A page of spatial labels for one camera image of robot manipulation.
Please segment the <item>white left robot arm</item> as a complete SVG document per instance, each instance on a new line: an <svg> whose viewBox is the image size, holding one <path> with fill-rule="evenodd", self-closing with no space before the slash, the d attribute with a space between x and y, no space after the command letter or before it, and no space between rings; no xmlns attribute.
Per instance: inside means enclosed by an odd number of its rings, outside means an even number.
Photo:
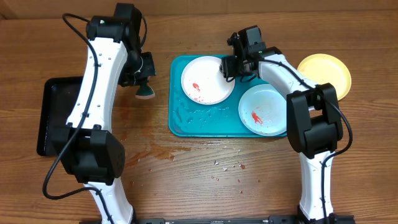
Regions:
<svg viewBox="0 0 398 224"><path fill-rule="evenodd" d="M135 223L133 206L128 202L121 180L125 165L124 146L112 134L112 112L118 86L137 86L137 98L155 96L149 78L155 75L150 52L143 52L147 28L141 13L128 16L94 16L86 21L82 34L69 21L63 21L87 45L88 55L80 91L65 125L52 139L57 158L42 187L45 197L60 200L88 191L101 214L101 223ZM50 195L49 180L58 164L83 184L80 189Z"/></svg>

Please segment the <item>teal plastic serving tray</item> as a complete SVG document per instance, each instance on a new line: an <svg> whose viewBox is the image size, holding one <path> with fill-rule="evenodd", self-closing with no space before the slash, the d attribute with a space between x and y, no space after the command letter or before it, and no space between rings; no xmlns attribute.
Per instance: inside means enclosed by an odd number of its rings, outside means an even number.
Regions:
<svg viewBox="0 0 398 224"><path fill-rule="evenodd" d="M268 84L261 79L248 83L236 82L232 94L221 103L201 105L191 100L182 89L183 69L198 55L181 55L173 60L170 68L169 128L180 137L255 138L255 134L243 125L238 105L242 95L250 88Z"/></svg>

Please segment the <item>green and pink sponge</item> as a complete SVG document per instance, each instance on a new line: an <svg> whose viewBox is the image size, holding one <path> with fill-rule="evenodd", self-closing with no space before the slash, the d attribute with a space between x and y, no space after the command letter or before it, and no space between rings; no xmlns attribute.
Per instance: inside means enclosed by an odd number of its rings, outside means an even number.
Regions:
<svg viewBox="0 0 398 224"><path fill-rule="evenodd" d="M155 92L148 83L140 85L136 91L137 99L148 100L153 97L155 97Z"/></svg>

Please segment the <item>black rectangular water tray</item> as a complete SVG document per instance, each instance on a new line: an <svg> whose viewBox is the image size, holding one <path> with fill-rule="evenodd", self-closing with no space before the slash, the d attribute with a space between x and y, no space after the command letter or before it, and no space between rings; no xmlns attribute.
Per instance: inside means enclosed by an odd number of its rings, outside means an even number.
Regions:
<svg viewBox="0 0 398 224"><path fill-rule="evenodd" d="M51 136L56 126L64 126L78 98L83 77L50 78L45 82L37 138L37 154L54 156Z"/></svg>

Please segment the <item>white plate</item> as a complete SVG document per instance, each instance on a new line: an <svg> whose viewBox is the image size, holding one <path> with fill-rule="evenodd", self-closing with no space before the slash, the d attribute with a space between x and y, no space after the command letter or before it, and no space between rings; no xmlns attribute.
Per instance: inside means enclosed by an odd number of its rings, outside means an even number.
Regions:
<svg viewBox="0 0 398 224"><path fill-rule="evenodd" d="M227 82L220 66L221 59L214 56L202 56L189 62L182 72L183 92L201 105L215 105L227 99L234 90L235 81Z"/></svg>

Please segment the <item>light blue plate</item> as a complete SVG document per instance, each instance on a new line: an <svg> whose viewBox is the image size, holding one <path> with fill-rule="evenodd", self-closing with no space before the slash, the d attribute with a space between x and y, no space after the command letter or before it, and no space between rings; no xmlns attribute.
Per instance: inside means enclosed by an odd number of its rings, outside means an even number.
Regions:
<svg viewBox="0 0 398 224"><path fill-rule="evenodd" d="M255 134L272 137L287 131L286 100L270 84L247 90L239 101L238 114L243 125Z"/></svg>

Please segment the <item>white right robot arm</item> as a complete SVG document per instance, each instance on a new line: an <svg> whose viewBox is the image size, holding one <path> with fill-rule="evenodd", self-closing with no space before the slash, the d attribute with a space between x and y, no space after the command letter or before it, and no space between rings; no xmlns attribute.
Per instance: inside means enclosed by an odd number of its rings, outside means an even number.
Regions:
<svg viewBox="0 0 398 224"><path fill-rule="evenodd" d="M299 154L302 194L295 223L353 223L333 211L331 165L347 119L340 111L335 88L301 75L282 52L271 47L257 52L234 49L221 60L225 78L255 74L271 84L287 103L287 137Z"/></svg>

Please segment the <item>yellow plate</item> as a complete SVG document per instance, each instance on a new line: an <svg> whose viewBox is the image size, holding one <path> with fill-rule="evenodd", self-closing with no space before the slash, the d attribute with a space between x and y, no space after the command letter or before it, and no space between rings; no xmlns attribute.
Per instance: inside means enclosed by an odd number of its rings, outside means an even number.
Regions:
<svg viewBox="0 0 398 224"><path fill-rule="evenodd" d="M335 87L338 100L342 100L350 91L350 71L341 60L332 55L310 55L300 62L297 70L320 85L331 83Z"/></svg>

